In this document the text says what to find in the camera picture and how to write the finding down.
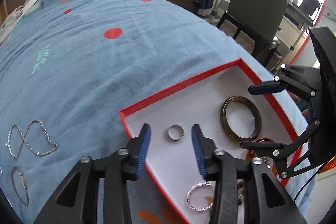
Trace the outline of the amber translucent bangle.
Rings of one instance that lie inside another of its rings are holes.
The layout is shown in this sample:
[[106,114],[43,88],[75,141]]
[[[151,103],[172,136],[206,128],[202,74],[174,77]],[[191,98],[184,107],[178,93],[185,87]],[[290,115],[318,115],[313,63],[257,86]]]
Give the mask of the amber translucent bangle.
[[[257,143],[274,143],[274,141],[272,139],[269,139],[269,138],[260,138],[260,139],[256,140],[256,142]],[[255,157],[257,157],[256,152],[254,150],[249,150],[245,159],[246,160],[252,160]],[[272,160],[272,158],[262,156],[261,159],[266,164],[266,166],[272,171],[272,173],[275,176],[277,176],[278,175],[277,168],[276,168],[276,165],[275,165],[274,161]]]

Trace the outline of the white garment on bed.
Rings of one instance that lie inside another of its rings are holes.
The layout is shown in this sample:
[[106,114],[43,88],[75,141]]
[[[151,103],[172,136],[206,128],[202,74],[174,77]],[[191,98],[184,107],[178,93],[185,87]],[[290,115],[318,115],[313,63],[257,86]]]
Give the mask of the white garment on bed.
[[29,12],[38,7],[39,0],[26,0],[24,5],[18,6],[1,25],[1,43],[9,36],[19,21]]

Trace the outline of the red shallow box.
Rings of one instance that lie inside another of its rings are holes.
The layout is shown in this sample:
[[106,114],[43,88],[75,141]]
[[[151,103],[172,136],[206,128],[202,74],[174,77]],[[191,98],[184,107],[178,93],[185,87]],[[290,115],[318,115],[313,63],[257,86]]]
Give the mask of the red shallow box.
[[260,78],[241,59],[214,67],[153,94],[120,111],[129,137],[139,134],[143,124],[151,128],[146,157],[147,170],[184,223],[207,223],[209,212],[197,213],[186,203],[187,192],[202,182],[191,140],[191,128],[198,124],[203,134],[217,147],[244,159],[241,149],[222,129],[219,113],[222,103],[232,96],[243,96],[258,108],[262,127],[260,136],[290,143],[302,131],[289,119],[277,96],[252,96],[248,87]]

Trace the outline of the black computer monitor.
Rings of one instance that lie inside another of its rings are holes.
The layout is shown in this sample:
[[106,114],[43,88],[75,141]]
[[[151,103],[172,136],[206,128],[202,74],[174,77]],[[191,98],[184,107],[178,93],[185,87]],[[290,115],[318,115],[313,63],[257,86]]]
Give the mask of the black computer monitor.
[[312,16],[319,6],[320,2],[318,0],[303,0],[299,9],[306,15]]

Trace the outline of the dark brown bangle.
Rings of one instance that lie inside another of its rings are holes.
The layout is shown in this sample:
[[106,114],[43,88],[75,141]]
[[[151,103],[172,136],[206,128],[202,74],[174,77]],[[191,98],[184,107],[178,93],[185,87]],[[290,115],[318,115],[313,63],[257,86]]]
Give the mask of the dark brown bangle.
[[227,98],[221,106],[219,118],[224,132],[234,141],[253,141],[261,132],[260,112],[248,98]]

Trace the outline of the thin silver bangle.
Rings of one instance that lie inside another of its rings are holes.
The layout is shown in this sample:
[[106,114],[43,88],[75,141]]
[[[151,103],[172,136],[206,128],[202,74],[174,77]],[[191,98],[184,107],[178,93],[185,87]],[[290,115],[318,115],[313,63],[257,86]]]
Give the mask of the thin silver bangle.
[[24,173],[18,166],[14,166],[11,170],[11,184],[13,191],[18,198],[19,202],[28,207],[30,203],[28,187],[25,181]]

